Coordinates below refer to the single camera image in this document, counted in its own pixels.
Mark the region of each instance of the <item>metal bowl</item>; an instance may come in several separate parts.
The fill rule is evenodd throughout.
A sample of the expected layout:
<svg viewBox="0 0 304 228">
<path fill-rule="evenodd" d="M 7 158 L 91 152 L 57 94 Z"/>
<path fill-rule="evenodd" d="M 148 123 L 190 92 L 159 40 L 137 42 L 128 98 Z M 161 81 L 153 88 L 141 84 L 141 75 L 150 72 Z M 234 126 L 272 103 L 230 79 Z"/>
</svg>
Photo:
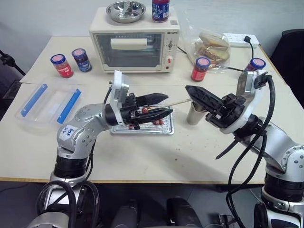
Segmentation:
<svg viewBox="0 0 304 228">
<path fill-rule="evenodd" d="M 146 12 L 145 5 L 136 1 L 120 1 L 109 5 L 106 13 L 119 23 L 132 23 L 139 20 Z"/>
</svg>

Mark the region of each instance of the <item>toaster oven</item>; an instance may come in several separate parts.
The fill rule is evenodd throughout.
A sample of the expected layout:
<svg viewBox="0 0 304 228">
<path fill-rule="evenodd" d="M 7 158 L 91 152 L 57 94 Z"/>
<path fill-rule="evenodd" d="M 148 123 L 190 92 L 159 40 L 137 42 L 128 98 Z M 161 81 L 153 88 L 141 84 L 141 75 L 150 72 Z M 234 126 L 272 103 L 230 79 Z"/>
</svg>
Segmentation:
<svg viewBox="0 0 304 228">
<path fill-rule="evenodd" d="M 174 65 L 180 26 L 174 7 L 163 23 L 152 20 L 152 8 L 134 23 L 113 21 L 98 8 L 90 36 L 105 72 L 170 72 Z"/>
</svg>

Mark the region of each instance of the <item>plastic bag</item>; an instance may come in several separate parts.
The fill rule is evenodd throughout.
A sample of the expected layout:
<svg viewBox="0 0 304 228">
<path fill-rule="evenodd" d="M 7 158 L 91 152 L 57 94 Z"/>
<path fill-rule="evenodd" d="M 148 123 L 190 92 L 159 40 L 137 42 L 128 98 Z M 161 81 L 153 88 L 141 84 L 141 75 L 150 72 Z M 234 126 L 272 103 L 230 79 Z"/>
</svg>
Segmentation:
<svg viewBox="0 0 304 228">
<path fill-rule="evenodd" d="M 180 21 L 184 48 L 192 64 L 195 64 L 199 57 L 207 57 L 211 61 L 209 67 L 211 69 L 222 69 L 229 66 L 230 44 L 224 34 L 194 27 L 188 18 Z"/>
</svg>

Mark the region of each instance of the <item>aluminum foil tray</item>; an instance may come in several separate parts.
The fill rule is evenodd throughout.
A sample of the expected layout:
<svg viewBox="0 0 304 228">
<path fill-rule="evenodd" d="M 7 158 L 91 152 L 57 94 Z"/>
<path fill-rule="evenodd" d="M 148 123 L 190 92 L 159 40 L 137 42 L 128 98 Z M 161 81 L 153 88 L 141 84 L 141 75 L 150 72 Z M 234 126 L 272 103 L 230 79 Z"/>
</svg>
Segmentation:
<svg viewBox="0 0 304 228">
<path fill-rule="evenodd" d="M 140 125 L 140 130 L 129 130 L 128 125 L 118 125 L 111 128 L 112 134 L 174 134 L 173 114 L 166 116 L 163 125 L 154 125 L 152 123 L 144 123 Z"/>
</svg>

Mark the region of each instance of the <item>power strip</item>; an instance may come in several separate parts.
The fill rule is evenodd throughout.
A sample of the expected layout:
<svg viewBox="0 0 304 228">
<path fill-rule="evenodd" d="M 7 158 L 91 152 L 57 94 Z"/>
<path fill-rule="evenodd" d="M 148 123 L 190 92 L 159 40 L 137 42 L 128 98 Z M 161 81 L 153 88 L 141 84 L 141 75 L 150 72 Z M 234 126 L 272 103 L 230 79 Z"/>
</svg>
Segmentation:
<svg viewBox="0 0 304 228">
<path fill-rule="evenodd" d="M 231 47 L 251 48 L 251 46 L 244 41 L 245 36 L 251 38 L 250 42 L 253 48 L 256 48 L 260 44 L 255 35 L 237 33 L 224 33 L 224 35 L 228 38 Z"/>
</svg>

